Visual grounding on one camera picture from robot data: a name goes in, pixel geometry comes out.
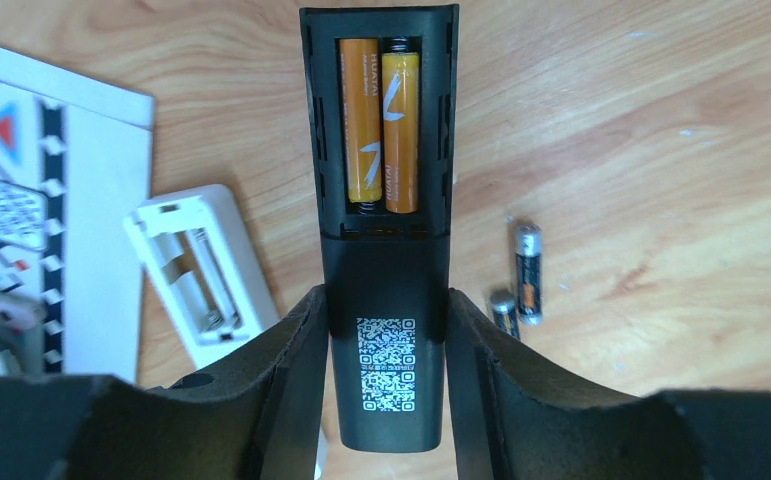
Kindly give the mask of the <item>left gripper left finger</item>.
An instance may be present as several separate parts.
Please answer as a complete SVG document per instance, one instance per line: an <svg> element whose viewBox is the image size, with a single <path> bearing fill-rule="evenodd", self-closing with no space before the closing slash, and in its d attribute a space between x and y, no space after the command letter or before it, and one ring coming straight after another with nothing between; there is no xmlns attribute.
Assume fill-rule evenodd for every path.
<svg viewBox="0 0 771 480"><path fill-rule="evenodd" d="M310 479L328 326L312 288L283 320L167 388L0 377L0 479Z"/></svg>

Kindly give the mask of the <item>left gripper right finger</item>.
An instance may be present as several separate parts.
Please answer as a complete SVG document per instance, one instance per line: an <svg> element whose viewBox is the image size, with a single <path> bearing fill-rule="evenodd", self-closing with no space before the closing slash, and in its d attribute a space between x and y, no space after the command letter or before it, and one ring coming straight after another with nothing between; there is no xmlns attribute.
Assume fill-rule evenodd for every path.
<svg viewBox="0 0 771 480"><path fill-rule="evenodd" d="M771 479L771 392L639 398L581 377L448 301L446 362L462 479Z"/></svg>

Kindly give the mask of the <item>white remote with QR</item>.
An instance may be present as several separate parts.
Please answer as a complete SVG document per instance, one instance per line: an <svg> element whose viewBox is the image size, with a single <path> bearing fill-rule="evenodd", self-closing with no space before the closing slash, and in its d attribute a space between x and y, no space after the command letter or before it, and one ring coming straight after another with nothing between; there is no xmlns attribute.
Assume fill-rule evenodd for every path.
<svg viewBox="0 0 771 480"><path fill-rule="evenodd" d="M229 188L148 199L124 230L196 368L274 326L279 315Z"/></svg>

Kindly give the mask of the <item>black remote control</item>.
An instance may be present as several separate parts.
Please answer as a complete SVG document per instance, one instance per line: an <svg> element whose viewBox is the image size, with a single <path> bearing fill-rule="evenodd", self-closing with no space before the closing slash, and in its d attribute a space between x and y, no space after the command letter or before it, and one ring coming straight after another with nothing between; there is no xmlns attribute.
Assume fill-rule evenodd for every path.
<svg viewBox="0 0 771 480"><path fill-rule="evenodd" d="M441 440L459 8L299 12L319 233L342 443L416 453ZM348 200L338 41L379 45L382 198ZM420 57L418 209L386 210L385 53Z"/></svg>

